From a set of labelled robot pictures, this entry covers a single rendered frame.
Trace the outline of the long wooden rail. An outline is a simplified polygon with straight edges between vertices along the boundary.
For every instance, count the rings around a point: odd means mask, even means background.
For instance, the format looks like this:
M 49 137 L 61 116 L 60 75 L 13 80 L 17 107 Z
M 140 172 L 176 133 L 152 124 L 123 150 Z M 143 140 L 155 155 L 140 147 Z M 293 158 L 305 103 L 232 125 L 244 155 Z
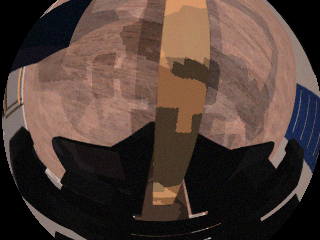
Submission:
M 157 79 L 153 204 L 175 201 L 191 163 L 208 85 L 207 0 L 165 0 Z

